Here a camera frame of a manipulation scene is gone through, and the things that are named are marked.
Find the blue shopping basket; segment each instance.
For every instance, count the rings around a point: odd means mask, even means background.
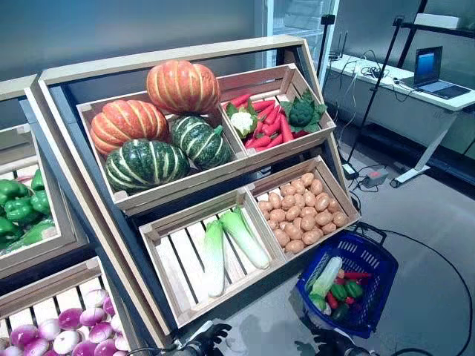
[[[318,247],[314,260],[297,282],[297,290],[306,307],[323,321],[350,335],[367,339],[371,332],[376,330],[399,265],[382,246],[386,238],[383,231],[364,222],[359,222],[357,226],[374,230],[381,235],[381,242],[376,243],[354,231],[342,231]],[[362,299],[355,301],[347,316],[340,321],[323,314],[309,298],[313,283],[332,257],[340,257],[343,260],[342,268],[345,271],[372,274],[367,284],[361,285],[364,288]]]

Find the gray floor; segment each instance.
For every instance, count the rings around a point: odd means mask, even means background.
[[[348,146],[342,143],[341,149],[346,156]],[[352,159],[356,168],[377,163],[392,161],[365,147]],[[392,177],[398,175],[389,171]],[[408,234],[439,250],[475,294],[475,201],[426,175],[398,189],[386,181],[377,194],[356,193],[363,221]],[[468,299],[457,275],[432,251],[404,238],[391,235],[384,247],[398,260],[399,270],[377,331],[367,340],[356,338],[356,343],[381,355],[405,347],[427,349],[434,356],[455,355],[468,333]],[[233,326],[227,344],[220,347],[225,355],[317,352],[299,319],[302,302],[294,288],[311,260],[311,253],[307,255],[206,315],[205,319],[218,317]],[[464,355],[475,355],[474,340]]]

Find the green pepper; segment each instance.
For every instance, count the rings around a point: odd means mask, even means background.
[[[0,243],[12,243],[22,235],[23,231],[17,225],[4,217],[0,217]]]
[[[0,206],[9,200],[26,197],[30,191],[27,186],[15,180],[0,179]]]
[[[41,214],[33,209],[30,197],[9,200],[5,203],[7,219],[19,225],[27,225],[37,220]]]
[[[36,211],[48,215],[51,210],[46,191],[37,191],[35,195],[31,197],[31,206],[33,206],[33,209]]]
[[[358,299],[363,295],[363,288],[355,280],[348,280],[344,287],[351,298]]]
[[[43,183],[42,172],[39,168],[36,170],[33,179],[31,180],[31,188],[34,191],[43,191],[45,189],[45,184]]]
[[[346,303],[340,304],[338,308],[333,311],[332,319],[334,321],[343,320],[347,316],[349,310],[350,310],[350,306],[348,306],[348,304]]]

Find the fake vegetable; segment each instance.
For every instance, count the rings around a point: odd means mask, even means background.
[[[206,226],[204,240],[205,284],[210,297],[224,291],[223,227],[218,220]]]
[[[230,211],[220,217],[224,230],[232,237],[251,263],[260,269],[269,267],[269,258],[257,240],[251,235],[239,211]]]
[[[313,100],[312,94],[307,89],[301,98],[297,96],[293,102],[281,102],[281,106],[289,118],[292,132],[316,132],[320,118],[327,109],[324,104]]]

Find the purple onion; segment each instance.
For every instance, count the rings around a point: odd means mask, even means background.
[[[23,356],[42,356],[50,346],[45,339],[35,339],[24,347]]]
[[[84,326],[94,326],[106,318],[106,313],[101,308],[87,308],[81,314],[79,321]]]
[[[116,337],[114,345],[116,346],[116,349],[120,351],[128,351],[130,349],[130,346],[128,345],[128,342],[125,339],[124,335],[119,335],[118,337]]]
[[[96,344],[88,340],[78,343],[73,350],[72,356],[94,356]]]
[[[94,350],[94,356],[112,356],[117,351],[112,339],[102,341]]]
[[[91,308],[94,306],[102,306],[105,299],[109,297],[109,293],[104,289],[94,289],[87,293],[84,297],[84,304],[86,308]]]
[[[107,314],[109,314],[112,317],[116,314],[116,311],[114,310],[114,306],[112,305],[111,297],[105,298],[104,304],[102,304],[102,308],[105,310]]]
[[[30,343],[37,337],[38,329],[31,324],[27,324],[15,328],[10,334],[10,341],[12,345],[25,347],[27,343]]]
[[[52,341],[61,332],[61,326],[57,319],[47,319],[39,325],[38,332],[43,339]]]
[[[107,321],[102,321],[92,327],[89,332],[89,341],[92,343],[101,343],[102,341],[111,337],[114,330]]]
[[[76,330],[81,327],[81,322],[79,321],[81,317],[82,309],[81,308],[70,308],[64,310],[59,316],[59,326],[63,330]]]

